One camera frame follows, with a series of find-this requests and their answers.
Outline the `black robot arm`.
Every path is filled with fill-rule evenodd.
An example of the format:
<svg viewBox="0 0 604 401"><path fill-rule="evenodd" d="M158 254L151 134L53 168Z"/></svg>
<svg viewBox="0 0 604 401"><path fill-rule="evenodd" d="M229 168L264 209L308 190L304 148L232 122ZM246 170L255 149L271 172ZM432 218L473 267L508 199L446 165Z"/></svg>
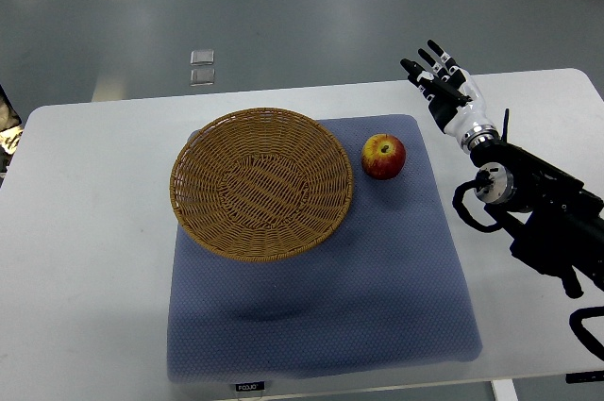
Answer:
<svg viewBox="0 0 604 401"><path fill-rule="evenodd" d="M506 231L511 254L536 272L558 278L579 298L579 275L603 286L603 201L582 181L519 146L491 125L465 135L476 177L460 186L453 205L483 233Z"/></svg>

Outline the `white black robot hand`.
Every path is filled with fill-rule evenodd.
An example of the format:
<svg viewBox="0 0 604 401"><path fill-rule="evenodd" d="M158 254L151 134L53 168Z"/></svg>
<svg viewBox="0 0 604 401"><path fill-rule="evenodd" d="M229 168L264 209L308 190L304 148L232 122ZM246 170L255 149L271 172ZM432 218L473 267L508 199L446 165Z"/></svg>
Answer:
<svg viewBox="0 0 604 401"><path fill-rule="evenodd" d="M428 41L428 48L418 50L428 64L403 58L401 67L410 83L428 101L428 111L442 133L456 139L462 151L500 138L495 124L487 117L486 102L478 84L438 43Z"/></svg>

